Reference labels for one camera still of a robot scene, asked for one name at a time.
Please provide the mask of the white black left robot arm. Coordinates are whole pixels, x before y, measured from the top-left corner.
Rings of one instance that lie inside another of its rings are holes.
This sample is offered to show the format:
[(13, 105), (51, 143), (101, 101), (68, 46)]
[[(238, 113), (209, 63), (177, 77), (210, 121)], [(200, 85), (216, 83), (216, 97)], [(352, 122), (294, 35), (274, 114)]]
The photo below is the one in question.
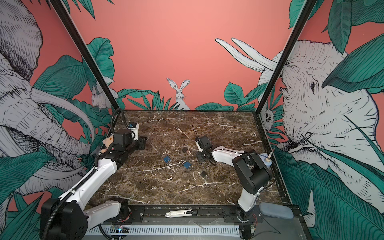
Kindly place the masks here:
[(58, 198), (50, 198), (41, 209), (42, 240), (81, 240), (87, 231), (120, 214), (122, 203), (107, 201), (86, 210), (92, 196), (136, 150), (144, 150), (147, 137), (139, 136), (139, 126), (131, 124), (104, 141), (107, 149), (97, 155), (94, 167)]

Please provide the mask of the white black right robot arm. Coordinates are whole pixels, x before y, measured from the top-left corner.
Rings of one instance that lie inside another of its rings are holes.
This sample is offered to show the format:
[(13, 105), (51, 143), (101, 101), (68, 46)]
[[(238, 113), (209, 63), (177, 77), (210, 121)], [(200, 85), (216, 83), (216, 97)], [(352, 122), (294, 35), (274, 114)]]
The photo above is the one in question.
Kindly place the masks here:
[(261, 191), (272, 178), (272, 153), (258, 154), (255, 150), (238, 151), (223, 146), (214, 147), (207, 136), (196, 137), (197, 158), (200, 162), (210, 161), (234, 167), (243, 187), (238, 206), (242, 213), (248, 213), (256, 205)]

